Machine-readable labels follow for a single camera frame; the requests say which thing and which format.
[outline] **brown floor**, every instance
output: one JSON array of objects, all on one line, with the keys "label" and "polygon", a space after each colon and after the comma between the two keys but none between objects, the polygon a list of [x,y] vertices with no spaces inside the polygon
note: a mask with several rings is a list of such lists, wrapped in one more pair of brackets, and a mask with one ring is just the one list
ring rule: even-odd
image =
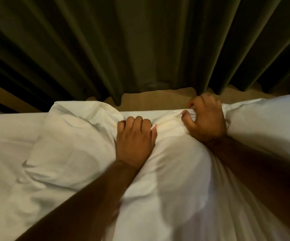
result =
[{"label": "brown floor", "polygon": [[[222,103],[233,104],[239,101],[246,101],[257,98],[270,99],[276,96],[288,94],[290,89],[290,81],[281,85],[273,94],[266,94],[262,92],[261,86],[258,83],[245,92],[239,91],[234,86],[229,85],[222,95],[215,95]],[[112,105],[119,111],[147,111],[147,110],[171,110],[171,109],[185,109],[187,102],[196,93],[192,87],[178,89],[178,90],[160,90],[147,91],[142,93],[128,94],[122,96],[122,104],[116,106],[111,97],[104,102]],[[94,97],[90,97],[87,101],[94,101]]]}]

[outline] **bed sheet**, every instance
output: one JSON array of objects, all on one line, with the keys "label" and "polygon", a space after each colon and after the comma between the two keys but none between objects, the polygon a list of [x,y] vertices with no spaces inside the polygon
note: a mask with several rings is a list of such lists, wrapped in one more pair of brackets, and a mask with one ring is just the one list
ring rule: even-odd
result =
[{"label": "bed sheet", "polygon": [[[171,110],[126,111],[129,116],[154,120]],[[0,207],[8,199],[21,165],[29,157],[47,113],[0,114]]]}]

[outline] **person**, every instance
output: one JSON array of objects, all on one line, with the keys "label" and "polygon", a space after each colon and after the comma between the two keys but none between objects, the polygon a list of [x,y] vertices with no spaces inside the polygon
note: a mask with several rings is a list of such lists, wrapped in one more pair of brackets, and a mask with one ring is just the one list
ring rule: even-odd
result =
[{"label": "person", "polygon": [[[221,102],[202,94],[182,120],[191,136],[217,158],[283,223],[290,227],[290,162],[273,159],[227,136]],[[151,122],[128,117],[117,124],[116,161],[94,182],[29,228],[17,241],[100,241],[124,192],[150,156],[157,137]]]}]

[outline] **person's left hand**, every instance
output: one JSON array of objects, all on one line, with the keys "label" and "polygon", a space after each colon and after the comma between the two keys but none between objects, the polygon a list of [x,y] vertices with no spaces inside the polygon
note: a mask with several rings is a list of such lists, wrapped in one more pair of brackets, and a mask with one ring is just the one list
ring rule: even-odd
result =
[{"label": "person's left hand", "polygon": [[157,137],[156,125],[140,116],[117,124],[116,160],[140,170],[151,155]]}]

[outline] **bedding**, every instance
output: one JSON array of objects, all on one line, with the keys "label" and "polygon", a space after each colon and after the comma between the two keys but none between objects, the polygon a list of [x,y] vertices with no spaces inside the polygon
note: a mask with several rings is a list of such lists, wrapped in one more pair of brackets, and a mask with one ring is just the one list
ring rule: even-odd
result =
[{"label": "bedding", "polygon": [[[112,239],[290,240],[290,230],[188,135],[181,111],[151,118],[157,143],[123,197]],[[290,96],[223,111],[230,136],[290,160]],[[0,209],[0,240],[14,240],[97,178],[115,160],[116,124],[123,119],[101,102],[56,102]]]}]

